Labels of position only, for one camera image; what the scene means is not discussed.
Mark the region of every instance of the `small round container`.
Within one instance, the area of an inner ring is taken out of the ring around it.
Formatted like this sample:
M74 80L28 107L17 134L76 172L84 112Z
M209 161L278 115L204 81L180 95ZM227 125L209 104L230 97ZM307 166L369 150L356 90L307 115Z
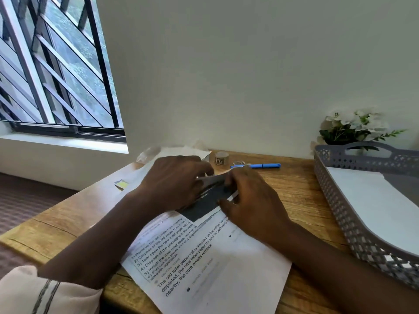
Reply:
M215 154L215 165L227 165L228 164L228 153L219 151Z

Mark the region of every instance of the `wooden desk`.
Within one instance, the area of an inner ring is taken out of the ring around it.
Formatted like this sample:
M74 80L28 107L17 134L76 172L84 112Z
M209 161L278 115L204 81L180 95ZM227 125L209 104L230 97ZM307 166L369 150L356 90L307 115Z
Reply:
M278 192L290 218L340 250L349 253L313 171L313 160L230 152L230 162L281 163L258 172ZM116 204L114 182L139 168L130 164L67 200L0 236L0 242L44 264ZM228 167L214 166L216 172ZM108 300L135 313L160 313L147 295L120 269L105 288ZM338 313L335 306L292 267L276 313Z

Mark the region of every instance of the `right hand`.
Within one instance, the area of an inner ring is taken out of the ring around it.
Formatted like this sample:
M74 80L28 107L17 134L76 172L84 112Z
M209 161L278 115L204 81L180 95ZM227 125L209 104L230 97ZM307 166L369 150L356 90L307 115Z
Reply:
M256 171L248 167L229 171L226 185L237 184L238 204L226 199L219 205L230 221L249 236L267 244L286 238L293 222L282 204L278 194Z

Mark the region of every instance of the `sleeve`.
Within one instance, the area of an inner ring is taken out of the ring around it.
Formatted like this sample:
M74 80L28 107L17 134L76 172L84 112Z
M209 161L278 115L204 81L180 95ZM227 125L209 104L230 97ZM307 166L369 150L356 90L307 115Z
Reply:
M0 280L2 314L97 314L102 290L37 276L36 267L14 268Z

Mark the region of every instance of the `left hand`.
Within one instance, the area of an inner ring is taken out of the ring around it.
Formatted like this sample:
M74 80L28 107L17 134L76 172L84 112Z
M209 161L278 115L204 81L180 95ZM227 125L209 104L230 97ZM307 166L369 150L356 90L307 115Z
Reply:
M198 156L162 157L154 162L140 186L131 193L134 197L146 197L158 216L191 204L203 185L196 177L205 174L213 175L214 169Z

